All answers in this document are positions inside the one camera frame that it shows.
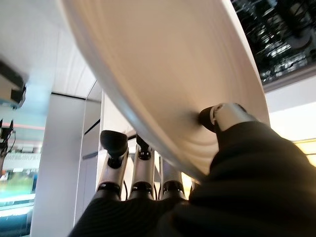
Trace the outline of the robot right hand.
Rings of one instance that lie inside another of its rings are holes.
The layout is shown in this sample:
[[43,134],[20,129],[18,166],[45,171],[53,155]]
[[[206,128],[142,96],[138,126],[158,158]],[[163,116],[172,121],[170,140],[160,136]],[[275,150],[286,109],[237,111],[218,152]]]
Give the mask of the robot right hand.
[[316,169],[296,145],[235,103],[202,110],[199,122],[219,151],[188,200],[114,201],[101,188],[70,236],[315,236]]

